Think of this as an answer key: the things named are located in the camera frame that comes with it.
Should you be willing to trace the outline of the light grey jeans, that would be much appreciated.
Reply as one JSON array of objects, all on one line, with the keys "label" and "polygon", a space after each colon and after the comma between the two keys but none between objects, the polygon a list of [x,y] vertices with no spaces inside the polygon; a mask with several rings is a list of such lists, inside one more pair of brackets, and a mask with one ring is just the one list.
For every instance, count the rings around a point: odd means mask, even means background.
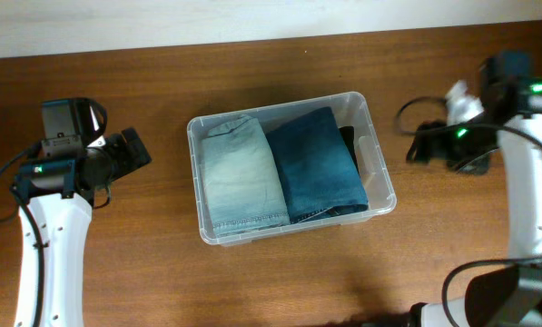
[{"label": "light grey jeans", "polygon": [[216,236],[288,225],[274,157],[258,119],[242,115],[202,140],[203,185]]}]

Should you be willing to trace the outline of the black garment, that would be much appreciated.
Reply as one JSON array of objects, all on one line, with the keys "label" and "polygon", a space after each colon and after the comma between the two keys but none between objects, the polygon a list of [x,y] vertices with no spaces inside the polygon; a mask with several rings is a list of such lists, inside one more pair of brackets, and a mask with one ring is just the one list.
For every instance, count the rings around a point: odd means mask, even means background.
[{"label": "black garment", "polygon": [[359,170],[358,161],[357,161],[357,156],[354,150],[354,139],[355,139],[354,128],[352,126],[343,126],[339,128],[339,132],[342,137],[342,140],[344,141],[347,147],[350,157],[355,165],[356,171],[358,171]]}]

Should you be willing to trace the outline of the blue denim jeans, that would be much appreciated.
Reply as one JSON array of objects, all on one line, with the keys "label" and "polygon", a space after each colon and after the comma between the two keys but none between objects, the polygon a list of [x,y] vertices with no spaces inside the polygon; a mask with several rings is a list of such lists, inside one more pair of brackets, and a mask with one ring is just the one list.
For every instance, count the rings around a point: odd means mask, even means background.
[{"label": "blue denim jeans", "polygon": [[329,107],[266,133],[292,223],[363,212],[369,200]]}]

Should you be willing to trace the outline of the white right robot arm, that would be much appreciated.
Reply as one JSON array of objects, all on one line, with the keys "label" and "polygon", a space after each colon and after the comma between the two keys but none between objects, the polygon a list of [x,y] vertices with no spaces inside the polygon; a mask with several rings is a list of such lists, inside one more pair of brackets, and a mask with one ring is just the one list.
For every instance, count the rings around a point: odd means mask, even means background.
[{"label": "white right robot arm", "polygon": [[529,54],[504,51],[480,67],[480,94],[464,83],[439,98],[447,117],[412,132],[406,159],[443,160],[455,173],[481,175],[503,156],[509,237],[504,259],[472,263],[479,275],[464,295],[415,304],[412,326],[542,326],[542,78]]}]

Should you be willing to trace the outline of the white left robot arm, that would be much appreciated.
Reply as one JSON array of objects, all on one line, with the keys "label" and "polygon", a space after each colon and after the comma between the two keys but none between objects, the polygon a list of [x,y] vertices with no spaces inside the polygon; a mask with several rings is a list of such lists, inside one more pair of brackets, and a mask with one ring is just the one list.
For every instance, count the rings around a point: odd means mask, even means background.
[{"label": "white left robot arm", "polygon": [[22,227],[14,324],[81,326],[84,246],[95,194],[152,160],[133,128],[105,137],[93,99],[43,103],[44,139],[24,154],[10,188]]}]

